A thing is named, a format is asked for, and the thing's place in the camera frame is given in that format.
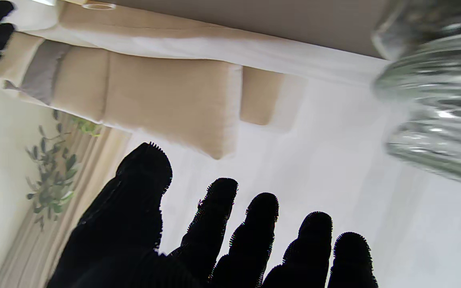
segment green leaf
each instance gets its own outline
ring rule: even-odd
[[[69,171],[77,161],[77,156],[72,154],[65,164],[66,171]]]
[[[27,147],[24,148],[24,150],[26,150],[26,153],[29,155],[31,159],[36,160],[36,158],[33,156],[33,153],[31,153],[31,151]]]
[[[64,148],[64,153],[62,154],[63,159],[67,159],[67,154],[69,153],[69,149],[67,147]]]
[[[62,213],[62,211],[63,211],[62,206],[60,206],[58,204],[53,204],[53,209],[54,209],[55,213]]]
[[[76,175],[77,170],[76,169],[71,169],[65,173],[65,180],[69,180],[70,178],[74,177]]]
[[[49,173],[40,173],[40,180],[44,183],[49,178]]]
[[[51,151],[53,154],[56,154],[58,151],[60,151],[60,146],[58,144],[53,145],[53,150]]]
[[[68,202],[73,196],[74,196],[74,192],[68,191],[64,195],[64,197],[62,197],[62,199],[60,199],[60,201],[62,201],[62,203],[64,204],[64,203]]]
[[[42,212],[43,209],[44,209],[44,206],[35,207],[35,208],[33,208],[33,213],[38,214],[38,213]]]
[[[42,141],[40,141],[40,149],[42,150],[42,153],[46,152],[46,139],[42,138]]]
[[[63,187],[60,185],[55,185],[51,187],[51,194],[55,199],[61,199],[63,197]]]

